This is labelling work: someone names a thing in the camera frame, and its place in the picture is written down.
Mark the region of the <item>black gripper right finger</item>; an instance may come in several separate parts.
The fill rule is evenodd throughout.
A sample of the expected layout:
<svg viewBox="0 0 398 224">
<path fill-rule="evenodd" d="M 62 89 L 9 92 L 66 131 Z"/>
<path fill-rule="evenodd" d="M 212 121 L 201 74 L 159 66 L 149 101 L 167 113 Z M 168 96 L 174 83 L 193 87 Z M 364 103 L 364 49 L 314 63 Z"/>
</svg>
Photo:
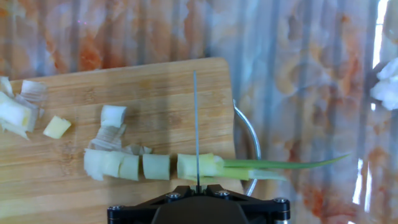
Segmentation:
<svg viewBox="0 0 398 224">
<path fill-rule="evenodd" d="M 204 205 L 209 223 L 270 223 L 291 222 L 290 201 L 283 197 L 260 200 L 223 188 L 219 184 L 201 188 L 213 200 Z"/>
</svg>

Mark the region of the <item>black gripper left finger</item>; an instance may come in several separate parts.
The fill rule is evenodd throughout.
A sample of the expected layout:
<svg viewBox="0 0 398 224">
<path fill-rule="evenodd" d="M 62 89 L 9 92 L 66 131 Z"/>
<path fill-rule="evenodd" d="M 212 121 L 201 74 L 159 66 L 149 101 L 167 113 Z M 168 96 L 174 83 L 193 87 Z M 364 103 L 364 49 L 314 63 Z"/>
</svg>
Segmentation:
<svg viewBox="0 0 398 224">
<path fill-rule="evenodd" d="M 107 209 L 108 224 L 132 223 L 135 220 L 153 219 L 162 206 L 194 195 L 190 186 L 176 187 L 173 191 L 135 206 L 113 205 Z"/>
</svg>

